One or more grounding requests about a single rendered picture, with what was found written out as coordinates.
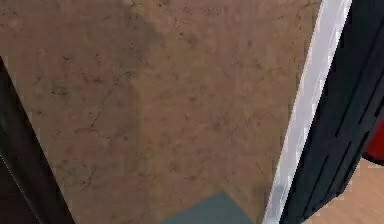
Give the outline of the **black kitchen cabinet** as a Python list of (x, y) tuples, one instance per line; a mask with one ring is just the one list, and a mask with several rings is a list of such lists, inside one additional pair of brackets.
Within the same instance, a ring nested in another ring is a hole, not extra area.
[(322, 0), (262, 224), (342, 194), (384, 121), (384, 0)]

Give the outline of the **red round object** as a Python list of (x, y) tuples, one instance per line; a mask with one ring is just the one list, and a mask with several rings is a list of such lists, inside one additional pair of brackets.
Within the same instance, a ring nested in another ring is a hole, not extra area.
[(376, 165), (384, 166), (384, 116), (375, 123), (363, 158)]

